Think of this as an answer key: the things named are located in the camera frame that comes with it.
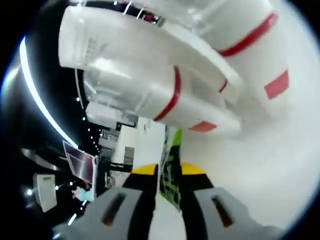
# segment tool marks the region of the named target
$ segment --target yellow part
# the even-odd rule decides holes
[[[137,169],[132,170],[133,174],[141,174],[141,175],[154,175],[157,164],[149,164],[141,166]]]
[[[182,175],[197,175],[197,174],[206,174],[206,172],[196,165],[190,163],[182,162]]]

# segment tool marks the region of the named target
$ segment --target red rectangular marking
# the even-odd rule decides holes
[[[278,95],[282,94],[289,88],[289,73],[288,69],[278,76],[272,82],[269,82],[267,85],[264,86],[264,90],[268,96],[268,98],[274,99]]]
[[[211,131],[212,129],[215,129],[216,127],[217,127],[217,125],[215,125],[215,124],[212,124],[207,121],[202,121],[202,122],[198,123],[197,125],[189,128],[189,130],[199,132],[199,133],[206,133],[206,132]]]

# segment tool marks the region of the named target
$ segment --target red stripe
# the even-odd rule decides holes
[[[221,93],[221,92],[226,88],[227,84],[228,84],[228,80],[226,79],[226,80],[224,81],[224,84],[221,86],[221,88],[220,88],[220,90],[219,90],[219,93]]]
[[[211,131],[212,129],[215,129],[216,127],[217,127],[217,125],[215,125],[215,124],[212,124],[207,121],[202,121],[202,122],[198,123],[197,125],[189,128],[189,130],[196,131],[199,133],[206,133],[206,132]]]
[[[156,116],[153,120],[154,121],[160,121],[163,119],[178,103],[178,100],[181,95],[181,77],[180,77],[180,71],[177,66],[173,67],[174,69],[174,75],[175,75],[175,84],[174,84],[174,93],[173,96],[168,103],[168,105],[163,109],[162,112],[158,116]]]
[[[263,35],[265,35],[275,25],[277,19],[278,14],[273,11],[258,27],[253,29],[241,41],[226,50],[218,50],[217,52],[223,57],[231,57],[239,54],[240,52],[257,42]]]
[[[289,73],[285,70],[275,80],[264,86],[264,90],[269,99],[274,99],[289,88]]]

